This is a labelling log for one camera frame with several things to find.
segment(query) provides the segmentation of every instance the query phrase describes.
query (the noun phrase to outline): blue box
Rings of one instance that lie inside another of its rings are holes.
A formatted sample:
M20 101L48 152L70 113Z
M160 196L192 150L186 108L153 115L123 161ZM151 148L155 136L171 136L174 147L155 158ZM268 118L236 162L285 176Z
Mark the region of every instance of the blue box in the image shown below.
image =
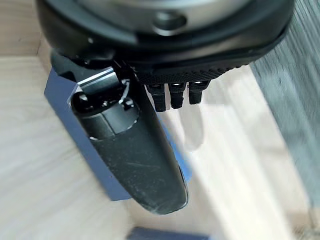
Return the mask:
M127 240L213 240L208 236L167 232L143 227L136 227Z

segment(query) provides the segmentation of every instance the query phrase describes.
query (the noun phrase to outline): gray fabric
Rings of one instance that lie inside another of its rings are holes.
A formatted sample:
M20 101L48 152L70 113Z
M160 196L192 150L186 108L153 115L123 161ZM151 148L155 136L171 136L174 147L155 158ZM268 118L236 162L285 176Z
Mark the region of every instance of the gray fabric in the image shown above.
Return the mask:
M251 65L315 207L320 206L319 39L320 1L297 0L287 38Z

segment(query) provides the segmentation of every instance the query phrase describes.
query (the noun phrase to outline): wooden table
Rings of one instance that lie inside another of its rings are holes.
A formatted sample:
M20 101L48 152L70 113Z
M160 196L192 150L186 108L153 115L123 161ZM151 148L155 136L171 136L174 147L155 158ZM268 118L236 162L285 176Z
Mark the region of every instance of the wooden table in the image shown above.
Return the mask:
M155 216L111 202L43 92L50 48L32 0L0 0L0 238L123 240L134 226L226 240L292 240L309 199L248 66L200 105L160 117L193 170L190 203Z

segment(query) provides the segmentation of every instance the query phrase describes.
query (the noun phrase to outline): circular cap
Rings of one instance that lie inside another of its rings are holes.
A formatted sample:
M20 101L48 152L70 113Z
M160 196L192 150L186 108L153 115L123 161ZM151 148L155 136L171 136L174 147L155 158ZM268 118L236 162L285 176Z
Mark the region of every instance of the circular cap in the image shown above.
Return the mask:
M172 36L234 14L253 0L77 0L85 9L132 32Z

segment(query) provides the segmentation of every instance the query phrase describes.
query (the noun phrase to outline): gray carpet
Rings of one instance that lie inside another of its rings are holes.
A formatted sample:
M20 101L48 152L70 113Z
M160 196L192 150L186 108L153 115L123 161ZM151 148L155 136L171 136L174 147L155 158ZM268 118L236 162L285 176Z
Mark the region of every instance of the gray carpet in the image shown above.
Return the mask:
M320 0L297 0L287 38L251 68L320 207Z

